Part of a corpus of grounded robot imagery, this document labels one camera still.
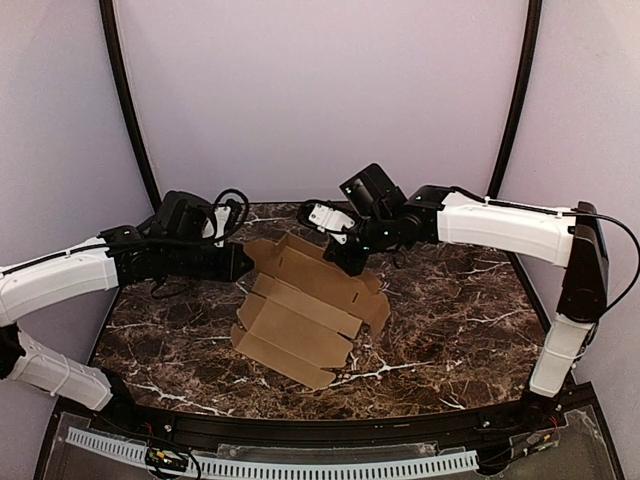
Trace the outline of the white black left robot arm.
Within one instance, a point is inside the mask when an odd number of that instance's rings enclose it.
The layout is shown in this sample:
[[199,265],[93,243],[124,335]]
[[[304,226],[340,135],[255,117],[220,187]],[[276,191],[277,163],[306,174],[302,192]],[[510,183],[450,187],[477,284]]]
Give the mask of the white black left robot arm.
[[254,267],[231,241],[249,214],[234,188],[213,202],[170,191],[138,226],[107,229],[85,242],[1,271],[1,377],[27,383],[92,411],[130,405],[120,377],[78,363],[21,330],[19,319],[84,294],[169,277],[235,282]]

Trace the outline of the brown cardboard box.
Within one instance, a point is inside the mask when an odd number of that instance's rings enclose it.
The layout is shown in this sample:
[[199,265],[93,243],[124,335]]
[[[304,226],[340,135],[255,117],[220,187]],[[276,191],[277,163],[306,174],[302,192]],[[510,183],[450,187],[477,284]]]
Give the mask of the brown cardboard box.
[[379,334],[390,316],[382,282],[351,277],[323,250],[292,234],[244,245],[257,278],[237,310],[234,349],[311,389],[332,383],[362,325]]

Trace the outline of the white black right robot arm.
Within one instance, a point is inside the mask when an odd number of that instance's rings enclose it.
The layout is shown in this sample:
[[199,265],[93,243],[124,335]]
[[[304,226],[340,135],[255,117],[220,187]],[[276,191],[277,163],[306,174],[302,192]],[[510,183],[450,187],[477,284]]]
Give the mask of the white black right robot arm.
[[350,276],[361,274],[371,255],[418,242],[489,247],[563,268],[555,318],[529,380],[534,394],[559,393],[607,308],[608,258],[591,204],[552,209],[433,185],[406,196],[376,163],[340,189],[349,210],[314,201],[306,217],[332,238],[326,260]]

